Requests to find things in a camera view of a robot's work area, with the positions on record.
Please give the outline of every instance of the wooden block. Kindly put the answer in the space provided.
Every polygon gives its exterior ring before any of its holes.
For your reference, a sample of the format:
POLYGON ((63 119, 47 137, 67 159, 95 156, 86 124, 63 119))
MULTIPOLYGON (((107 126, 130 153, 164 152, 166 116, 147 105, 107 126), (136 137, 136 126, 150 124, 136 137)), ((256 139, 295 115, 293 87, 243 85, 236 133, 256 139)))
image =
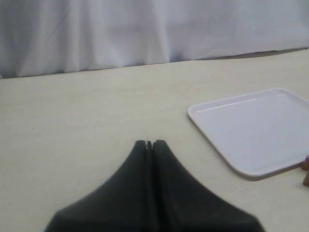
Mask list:
POLYGON ((303 181, 303 185, 309 186, 309 172, 307 172, 305 179, 303 181))
POLYGON ((301 168, 307 171, 309 170, 309 155, 306 156, 305 161, 303 162, 301 168))

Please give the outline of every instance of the plastic tray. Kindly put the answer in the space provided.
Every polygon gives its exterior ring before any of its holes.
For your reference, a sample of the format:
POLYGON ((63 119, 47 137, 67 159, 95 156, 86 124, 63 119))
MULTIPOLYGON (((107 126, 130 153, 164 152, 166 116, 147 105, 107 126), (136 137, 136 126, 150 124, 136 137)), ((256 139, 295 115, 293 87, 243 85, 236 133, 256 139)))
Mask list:
POLYGON ((309 154, 309 103, 284 89, 195 104, 188 115, 246 176, 294 166, 309 154))

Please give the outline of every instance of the black object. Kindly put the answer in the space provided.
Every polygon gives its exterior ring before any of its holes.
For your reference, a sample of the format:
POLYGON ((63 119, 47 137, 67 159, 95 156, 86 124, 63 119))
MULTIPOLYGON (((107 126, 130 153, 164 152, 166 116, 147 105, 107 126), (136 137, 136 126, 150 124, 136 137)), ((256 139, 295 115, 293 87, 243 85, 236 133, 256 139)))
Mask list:
POLYGON ((100 188, 57 212, 46 232, 157 232, 151 143, 137 141, 100 188))
POLYGON ((171 232, 263 232, 258 220, 218 198, 173 155, 165 141, 153 147, 161 226, 171 232))
POLYGON ((58 211, 45 232, 263 232, 195 180, 165 141, 137 141, 100 188, 58 211))

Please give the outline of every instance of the white curtain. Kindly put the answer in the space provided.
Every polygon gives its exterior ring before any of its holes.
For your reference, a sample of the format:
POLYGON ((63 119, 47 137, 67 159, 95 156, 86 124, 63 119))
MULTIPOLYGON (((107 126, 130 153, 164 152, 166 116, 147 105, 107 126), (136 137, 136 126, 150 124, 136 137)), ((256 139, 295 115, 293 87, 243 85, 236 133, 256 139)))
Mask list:
POLYGON ((0 0, 2 77, 308 46, 308 0, 0 0))

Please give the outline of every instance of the table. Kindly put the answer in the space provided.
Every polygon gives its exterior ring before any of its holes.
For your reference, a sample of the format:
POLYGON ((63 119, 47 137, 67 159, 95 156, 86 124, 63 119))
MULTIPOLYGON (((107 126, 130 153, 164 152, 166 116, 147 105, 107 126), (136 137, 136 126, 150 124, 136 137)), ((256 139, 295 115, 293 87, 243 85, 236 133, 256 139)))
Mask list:
POLYGON ((303 50, 0 80, 0 230, 43 231, 56 210, 109 178, 136 140, 162 139, 203 185, 266 231, 307 231, 305 172, 240 178, 186 110, 273 87, 309 99, 308 60, 303 50))

